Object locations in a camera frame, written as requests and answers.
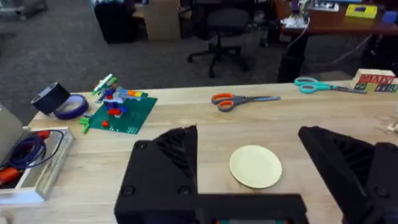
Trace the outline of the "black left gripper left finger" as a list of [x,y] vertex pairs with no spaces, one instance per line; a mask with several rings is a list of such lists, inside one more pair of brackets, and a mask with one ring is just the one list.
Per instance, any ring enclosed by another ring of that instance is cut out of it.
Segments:
[[198,132],[174,128],[135,142],[114,206],[118,223],[194,223]]

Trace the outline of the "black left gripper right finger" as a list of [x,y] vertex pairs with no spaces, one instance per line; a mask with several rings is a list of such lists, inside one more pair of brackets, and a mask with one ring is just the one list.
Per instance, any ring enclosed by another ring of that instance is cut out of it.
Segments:
[[397,224],[397,146],[370,144],[319,126],[298,136],[338,204],[342,222]]

